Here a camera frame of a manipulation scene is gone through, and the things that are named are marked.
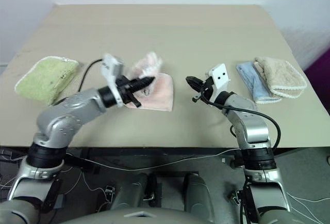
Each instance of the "towel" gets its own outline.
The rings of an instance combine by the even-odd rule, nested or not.
[[[155,80],[134,96],[141,103],[139,109],[172,111],[173,108],[173,81],[171,76],[160,73],[162,59],[154,52],[148,53],[138,61],[129,71],[127,78],[142,78],[153,76]],[[126,104],[128,108],[136,108],[132,103]]]
[[[273,94],[295,99],[307,87],[303,76],[285,60],[256,57],[254,67]]]
[[[51,105],[73,79],[78,62],[64,57],[47,56],[39,60],[15,85],[25,98]]]
[[[269,104],[281,100],[280,97],[272,94],[267,87],[263,85],[251,61],[236,65],[236,69],[249,89],[255,103]]]

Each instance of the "beige table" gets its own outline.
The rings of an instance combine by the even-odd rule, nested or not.
[[[73,147],[237,147],[229,122],[219,110],[191,101],[185,77],[225,63],[228,90],[251,98],[235,65],[255,56],[282,58],[301,73],[291,50],[269,15],[259,6],[68,5],[56,6],[24,44],[0,78],[2,146],[29,146],[43,103],[14,92],[16,82],[41,58],[65,56],[84,66],[62,93],[73,94],[86,66],[104,52],[119,56],[126,70],[147,52],[164,60],[162,71],[174,81],[173,111],[113,107],[85,125]],[[95,66],[84,89],[106,81]],[[330,118],[308,83],[296,100],[258,105],[281,126],[279,147],[329,146]],[[271,140],[275,128],[269,123]]]

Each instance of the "purple object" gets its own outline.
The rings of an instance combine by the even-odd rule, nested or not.
[[[307,68],[305,74],[330,114],[330,49]]]

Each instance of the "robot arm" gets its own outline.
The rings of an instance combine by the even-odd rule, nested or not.
[[[207,77],[205,81],[193,76],[188,76],[186,80],[199,93],[193,101],[202,99],[207,104],[215,103],[235,129],[245,174],[245,184],[239,191],[239,197],[247,219],[255,223],[302,223],[291,213],[265,121],[256,114],[230,109],[256,111],[255,103],[226,91],[229,78],[224,64],[211,69]]]
[[[102,115],[114,105],[141,104],[133,93],[154,80],[128,80],[121,75],[123,64],[110,55],[103,60],[102,74],[108,86],[89,89],[64,99],[38,116],[28,156],[21,162],[8,201],[0,205],[0,223],[37,223],[39,212],[53,209],[59,188],[59,173],[68,145],[82,125]]]

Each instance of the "floor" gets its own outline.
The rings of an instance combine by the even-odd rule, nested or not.
[[[79,150],[72,149],[72,153],[79,154]],[[286,190],[292,195],[307,199],[319,199],[330,196],[330,165],[326,158],[330,155],[330,148],[310,148],[299,150],[294,153],[281,155],[276,159],[277,165],[281,168]],[[114,166],[114,164],[125,165],[126,167],[147,167],[175,161],[182,156],[121,156],[119,157],[100,157],[95,160],[99,163]],[[216,223],[231,224],[239,223],[238,207],[231,204],[226,196],[233,189],[240,189],[243,185],[244,175],[242,169],[231,169],[228,166],[230,156],[211,157],[184,161],[181,163],[161,167],[155,171],[198,171],[209,187],[216,215]],[[15,176],[17,165],[0,163],[1,174],[4,184]],[[91,188],[105,187],[107,184],[115,185],[119,188],[120,184],[138,172],[124,172],[119,170],[101,168],[99,174],[86,174],[86,180]],[[72,169],[61,174],[64,183],[61,192],[68,191],[80,174],[78,169]],[[183,210],[183,198],[181,194],[183,177],[159,178],[162,183],[162,207],[176,210]],[[1,199],[6,196],[8,191],[1,191]],[[52,224],[60,223],[65,220],[95,212],[96,202],[103,202],[104,196],[97,191],[89,191],[81,179],[77,186],[66,197],[66,207],[59,209],[52,220]],[[308,214],[306,209],[299,203],[293,201],[294,208],[304,214]],[[305,204],[323,222],[330,223],[330,201]],[[43,214],[40,224],[49,223],[54,211]],[[301,217],[306,224],[314,223],[305,217]]]

